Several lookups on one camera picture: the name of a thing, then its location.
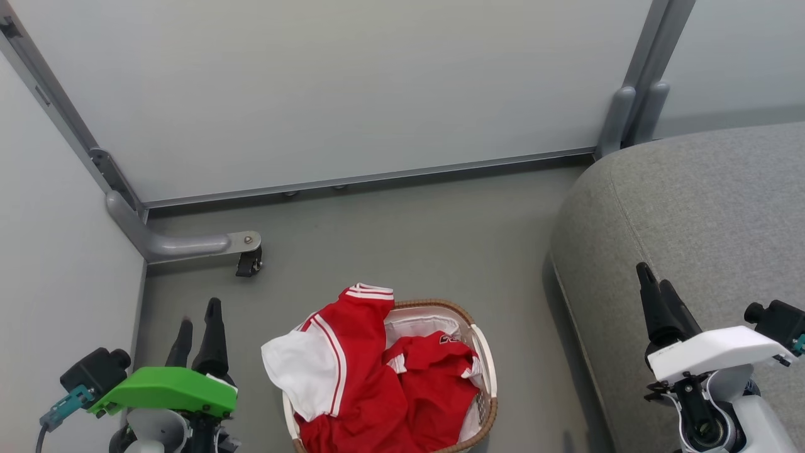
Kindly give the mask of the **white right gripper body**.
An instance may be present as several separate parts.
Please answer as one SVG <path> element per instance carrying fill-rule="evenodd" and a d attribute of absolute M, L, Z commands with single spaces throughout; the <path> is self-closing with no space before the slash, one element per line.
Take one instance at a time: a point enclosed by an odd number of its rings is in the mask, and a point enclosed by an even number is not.
<path fill-rule="evenodd" d="M 797 357 L 761 333 L 737 326 L 699 333 L 648 355 L 656 381 L 675 384 L 687 376 L 771 361 L 780 356 L 789 363 Z"/>

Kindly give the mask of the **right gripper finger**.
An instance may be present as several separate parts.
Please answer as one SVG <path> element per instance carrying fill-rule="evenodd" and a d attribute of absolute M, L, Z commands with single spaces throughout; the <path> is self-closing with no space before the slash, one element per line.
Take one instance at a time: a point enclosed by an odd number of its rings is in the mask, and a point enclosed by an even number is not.
<path fill-rule="evenodd" d="M 662 303 L 667 307 L 668 313 L 672 317 L 672 324 L 676 329 L 676 338 L 679 341 L 686 341 L 702 333 L 692 312 L 668 280 L 662 280 L 659 284 Z"/>
<path fill-rule="evenodd" d="M 636 265 L 640 283 L 642 312 L 646 322 L 649 344 L 646 353 L 658 352 L 675 342 L 675 318 L 662 296 L 660 281 L 646 262 Z"/>

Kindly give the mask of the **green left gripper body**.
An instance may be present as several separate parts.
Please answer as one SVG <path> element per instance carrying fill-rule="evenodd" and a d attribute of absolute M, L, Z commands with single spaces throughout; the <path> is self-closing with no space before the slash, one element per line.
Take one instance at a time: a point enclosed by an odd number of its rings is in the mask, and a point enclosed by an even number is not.
<path fill-rule="evenodd" d="M 142 367 L 89 407 L 115 415 L 123 409 L 168 409 L 224 418 L 236 410 L 238 390 L 221 379 L 183 367 Z"/>

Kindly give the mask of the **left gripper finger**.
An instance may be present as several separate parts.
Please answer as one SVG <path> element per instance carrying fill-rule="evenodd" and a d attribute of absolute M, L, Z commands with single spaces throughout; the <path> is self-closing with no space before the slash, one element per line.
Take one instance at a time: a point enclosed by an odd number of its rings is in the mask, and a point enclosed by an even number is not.
<path fill-rule="evenodd" d="M 204 335 L 199 352 L 192 363 L 195 372 L 230 381 L 229 357 L 221 301 L 211 298 L 204 313 Z"/>
<path fill-rule="evenodd" d="M 192 350 L 193 324 L 189 318 L 183 318 L 179 326 L 179 333 L 165 363 L 166 367 L 187 367 L 189 354 Z"/>

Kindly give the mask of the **grey fabric sofa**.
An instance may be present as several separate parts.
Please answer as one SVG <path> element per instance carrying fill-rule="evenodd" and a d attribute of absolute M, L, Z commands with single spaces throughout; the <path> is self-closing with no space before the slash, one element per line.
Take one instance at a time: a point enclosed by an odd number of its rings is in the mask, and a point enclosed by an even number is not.
<path fill-rule="evenodd" d="M 805 310 L 805 121 L 657 140 L 608 155 L 563 202 L 550 253 L 615 453 L 672 453 L 636 265 L 668 280 L 699 326 L 747 306 Z"/>

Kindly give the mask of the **black caster wheel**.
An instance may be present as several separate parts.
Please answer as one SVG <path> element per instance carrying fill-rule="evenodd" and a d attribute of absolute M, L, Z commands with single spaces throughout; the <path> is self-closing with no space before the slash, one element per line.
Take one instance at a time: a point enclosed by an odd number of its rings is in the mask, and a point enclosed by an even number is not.
<path fill-rule="evenodd" d="M 242 252 L 238 261 L 238 268 L 236 269 L 236 276 L 238 277 L 252 277 L 260 272 L 262 268 L 262 247 L 250 250 L 249 252 Z"/>

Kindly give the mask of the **grey curved partition foot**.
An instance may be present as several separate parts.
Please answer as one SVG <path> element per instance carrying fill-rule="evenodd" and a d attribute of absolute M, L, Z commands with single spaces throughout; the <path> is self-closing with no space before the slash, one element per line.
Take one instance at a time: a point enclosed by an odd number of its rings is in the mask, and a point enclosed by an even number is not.
<path fill-rule="evenodd" d="M 130 243 L 149 264 L 195 260 L 210 256 L 238 255 L 262 246 L 255 230 L 209 235 L 171 236 L 158 234 L 116 191 L 106 193 L 106 209 Z"/>

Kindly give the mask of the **red white striped jersey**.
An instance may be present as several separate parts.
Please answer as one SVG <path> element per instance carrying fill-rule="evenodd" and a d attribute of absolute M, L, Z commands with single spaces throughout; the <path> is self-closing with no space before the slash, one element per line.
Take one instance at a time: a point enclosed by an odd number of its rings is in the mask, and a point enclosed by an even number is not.
<path fill-rule="evenodd" d="M 354 284 L 261 348 L 305 453 L 419 453 L 395 370 L 384 359 L 389 288 Z"/>

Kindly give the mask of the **woven white laundry basket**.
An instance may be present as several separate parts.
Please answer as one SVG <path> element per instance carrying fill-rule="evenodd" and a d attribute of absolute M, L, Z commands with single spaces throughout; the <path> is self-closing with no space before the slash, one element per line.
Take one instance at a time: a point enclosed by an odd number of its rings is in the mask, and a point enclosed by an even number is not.
<path fill-rule="evenodd" d="M 356 284 L 261 356 L 297 453 L 467 453 L 496 417 L 491 350 L 448 301 Z"/>

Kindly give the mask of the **white basket liner cloth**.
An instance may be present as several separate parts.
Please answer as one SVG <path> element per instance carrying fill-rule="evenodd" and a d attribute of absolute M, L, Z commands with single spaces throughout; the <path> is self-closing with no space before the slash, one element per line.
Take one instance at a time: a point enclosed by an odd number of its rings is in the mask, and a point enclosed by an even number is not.
<path fill-rule="evenodd" d="M 496 417 L 497 378 L 491 348 L 480 328 L 468 315 L 448 306 L 407 306 L 391 311 L 385 322 L 386 350 L 399 338 L 427 336 L 434 332 L 456 335 L 475 353 L 480 363 L 477 384 L 480 393 L 475 399 L 479 410 L 480 430 L 471 439 L 432 453 L 467 453 L 484 438 Z"/>

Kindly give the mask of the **red garment with logo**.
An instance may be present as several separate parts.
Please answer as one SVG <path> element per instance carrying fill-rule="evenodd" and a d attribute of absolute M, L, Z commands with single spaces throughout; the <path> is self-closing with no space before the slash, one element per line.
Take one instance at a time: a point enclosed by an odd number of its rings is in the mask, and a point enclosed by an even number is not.
<path fill-rule="evenodd" d="M 399 376 L 408 404 L 406 424 L 422 453 L 477 435 L 480 363 L 465 342 L 447 332 L 402 337 L 384 352 L 383 361 Z"/>

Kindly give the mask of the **grey partition post with feet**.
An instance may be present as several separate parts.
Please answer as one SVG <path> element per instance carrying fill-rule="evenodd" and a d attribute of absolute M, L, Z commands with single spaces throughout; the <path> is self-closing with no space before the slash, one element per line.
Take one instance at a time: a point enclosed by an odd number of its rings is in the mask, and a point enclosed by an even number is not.
<path fill-rule="evenodd" d="M 663 79 L 696 0 L 652 0 L 620 89 L 613 94 L 595 160 L 650 142 L 670 94 Z"/>

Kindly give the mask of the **grey partition bottom rail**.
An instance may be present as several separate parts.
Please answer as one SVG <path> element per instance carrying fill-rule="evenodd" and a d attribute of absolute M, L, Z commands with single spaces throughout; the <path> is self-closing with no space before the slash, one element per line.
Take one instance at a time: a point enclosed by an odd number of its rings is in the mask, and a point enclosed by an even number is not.
<path fill-rule="evenodd" d="M 324 181 L 304 182 L 298 184 L 281 184 L 281 186 L 272 186 L 265 188 L 245 189 L 224 193 L 210 193 L 199 196 L 162 199 L 155 201 L 144 201 L 143 205 L 146 209 L 153 210 L 153 209 L 172 208 L 175 206 L 190 206 L 190 204 L 218 203 L 218 201 L 238 200 L 245 198 L 275 195 L 277 193 L 306 191 L 306 190 L 321 189 L 334 186 L 344 186 L 344 184 L 365 184 L 365 183 L 373 183 L 373 182 L 387 181 L 391 179 L 400 179 L 407 177 L 426 177 L 432 174 L 485 169 L 485 167 L 503 167 L 506 165 L 525 164 L 529 162 L 538 162 L 541 160 L 560 159 L 564 157 L 580 157 L 580 155 L 594 155 L 595 149 L 596 149 L 595 147 L 578 147 L 562 151 L 542 152 L 531 155 L 522 155 L 521 157 L 506 157 L 500 159 L 468 162 L 463 164 L 450 164 L 435 167 L 425 167 L 424 169 L 412 169 L 405 171 L 377 173 L 359 177 L 345 177 L 338 179 L 328 179 Z"/>

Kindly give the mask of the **grey partition corner post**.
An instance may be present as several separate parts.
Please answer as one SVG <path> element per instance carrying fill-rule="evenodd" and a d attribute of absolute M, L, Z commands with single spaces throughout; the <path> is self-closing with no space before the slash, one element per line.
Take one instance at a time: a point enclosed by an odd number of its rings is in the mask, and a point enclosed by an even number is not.
<path fill-rule="evenodd" d="M 23 75 L 31 77 L 33 92 L 41 101 L 44 111 L 60 127 L 64 137 L 71 141 L 71 146 L 80 157 L 89 158 L 95 167 L 92 175 L 103 178 L 101 188 L 120 193 L 133 212 L 146 223 L 148 209 L 144 207 L 112 155 L 99 146 L 8 0 L 0 0 L 0 34 L 22 63 Z"/>

